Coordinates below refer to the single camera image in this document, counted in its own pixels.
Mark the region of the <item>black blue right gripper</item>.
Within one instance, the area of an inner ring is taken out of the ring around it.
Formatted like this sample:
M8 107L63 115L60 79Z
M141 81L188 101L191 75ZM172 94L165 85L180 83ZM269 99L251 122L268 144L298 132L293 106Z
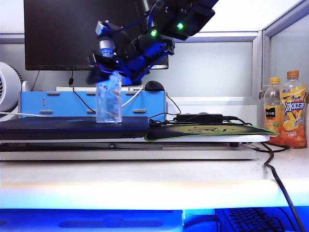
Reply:
M175 42L173 38L153 29L128 43L116 41L115 48L114 58L97 52L91 54L91 72L86 81L88 84L109 80L112 72L118 71L122 75L123 86L140 85L141 79L163 57L174 55Z

